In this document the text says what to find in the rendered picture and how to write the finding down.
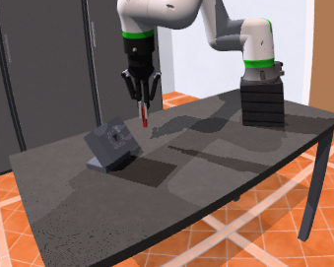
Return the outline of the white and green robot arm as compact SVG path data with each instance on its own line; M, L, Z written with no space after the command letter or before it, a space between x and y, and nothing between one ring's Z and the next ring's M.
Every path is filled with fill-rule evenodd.
M231 20L223 0L118 0L124 52L131 56L154 52L154 26L186 29L199 9L209 45L217 51L242 52L244 83L272 83L285 75L283 62L274 61L271 22L262 18Z

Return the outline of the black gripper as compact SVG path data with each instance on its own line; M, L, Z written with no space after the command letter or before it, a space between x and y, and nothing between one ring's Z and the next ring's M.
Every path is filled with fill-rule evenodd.
M141 81L143 83L144 90L144 108L145 108L145 119L148 119L150 100L154 99L156 88L158 84L158 79L160 79L162 72L157 72L153 66L153 55L152 53L145 56L131 56L128 55L128 68L124 70L121 74L125 83L127 85L129 94L131 99L136 100L139 108L139 115L142 118L142 106L143 106L143 98L142 98L142 89L141 89ZM143 67L143 68L135 68L135 67ZM142 73L142 77L141 77ZM131 80L131 76L134 78L136 91L134 85ZM151 90L151 94L149 94L149 78L151 75L154 75L154 82Z

